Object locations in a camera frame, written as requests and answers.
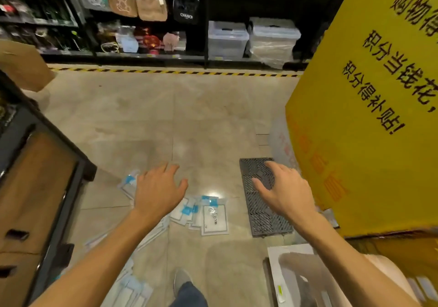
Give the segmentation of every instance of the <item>shoe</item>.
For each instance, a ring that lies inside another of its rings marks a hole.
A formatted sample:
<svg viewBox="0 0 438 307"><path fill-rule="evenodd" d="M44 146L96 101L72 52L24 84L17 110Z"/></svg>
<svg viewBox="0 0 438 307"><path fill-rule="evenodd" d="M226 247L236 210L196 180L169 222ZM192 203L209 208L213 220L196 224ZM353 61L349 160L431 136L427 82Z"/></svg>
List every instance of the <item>shoe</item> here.
<svg viewBox="0 0 438 307"><path fill-rule="evenodd" d="M184 283L191 282L191 277L183 268L177 268L175 279L173 280L173 294L177 297L180 288Z"/></svg>

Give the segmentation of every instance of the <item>person's left hand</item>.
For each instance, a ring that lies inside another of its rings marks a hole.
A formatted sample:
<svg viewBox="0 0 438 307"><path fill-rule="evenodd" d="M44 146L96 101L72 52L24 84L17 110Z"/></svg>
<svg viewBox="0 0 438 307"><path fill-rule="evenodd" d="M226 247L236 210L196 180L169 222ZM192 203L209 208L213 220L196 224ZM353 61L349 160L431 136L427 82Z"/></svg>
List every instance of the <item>person's left hand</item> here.
<svg viewBox="0 0 438 307"><path fill-rule="evenodd" d="M137 176L137 190L133 211L156 224L170 213L183 199L188 180L183 179L177 187L175 172L180 166L173 164L167 170L167 163Z"/></svg>

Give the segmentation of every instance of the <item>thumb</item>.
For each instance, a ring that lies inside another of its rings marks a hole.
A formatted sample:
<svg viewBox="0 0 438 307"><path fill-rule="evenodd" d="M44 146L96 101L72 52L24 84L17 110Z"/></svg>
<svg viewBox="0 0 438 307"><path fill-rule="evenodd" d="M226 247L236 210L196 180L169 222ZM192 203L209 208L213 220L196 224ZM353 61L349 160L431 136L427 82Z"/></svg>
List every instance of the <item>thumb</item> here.
<svg viewBox="0 0 438 307"><path fill-rule="evenodd" d="M183 179L180 182L180 185L178 186L178 195L181 197L181 199L186 194L186 190L189 187L189 181L187 179Z"/></svg>
<svg viewBox="0 0 438 307"><path fill-rule="evenodd" d="M269 197L271 191L267 190L265 186L263 186L263 183L258 178L251 178L254 187L263 197Z"/></svg>

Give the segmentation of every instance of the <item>tan handbag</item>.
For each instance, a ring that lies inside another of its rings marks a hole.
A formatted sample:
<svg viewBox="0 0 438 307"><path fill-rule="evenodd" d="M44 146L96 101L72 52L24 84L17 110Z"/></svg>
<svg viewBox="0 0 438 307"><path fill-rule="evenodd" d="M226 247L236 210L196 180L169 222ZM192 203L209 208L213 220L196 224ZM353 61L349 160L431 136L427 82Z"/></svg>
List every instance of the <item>tan handbag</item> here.
<svg viewBox="0 0 438 307"><path fill-rule="evenodd" d="M138 16L144 21L166 21L166 0L137 0Z"/></svg>
<svg viewBox="0 0 438 307"><path fill-rule="evenodd" d="M137 17L135 0L108 0L111 11L125 17Z"/></svg>

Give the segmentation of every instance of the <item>hand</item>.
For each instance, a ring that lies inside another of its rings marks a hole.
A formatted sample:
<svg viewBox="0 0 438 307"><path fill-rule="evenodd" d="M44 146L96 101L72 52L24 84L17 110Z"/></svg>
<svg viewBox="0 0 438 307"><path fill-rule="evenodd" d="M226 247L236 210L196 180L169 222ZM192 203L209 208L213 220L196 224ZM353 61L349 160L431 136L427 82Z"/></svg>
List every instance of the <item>hand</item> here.
<svg viewBox="0 0 438 307"><path fill-rule="evenodd" d="M183 179L176 186L173 178L179 167L173 164L166 171L166 163L137 176L133 211L146 223L152 221L157 225L183 199L189 184L187 179Z"/></svg>
<svg viewBox="0 0 438 307"><path fill-rule="evenodd" d="M275 183L271 190L267 190L257 178L252 178L255 188L261 197L276 213L285 216L295 229L311 224L318 212L307 180L303 179L297 170L290 169L282 164L267 161L274 173Z"/></svg>

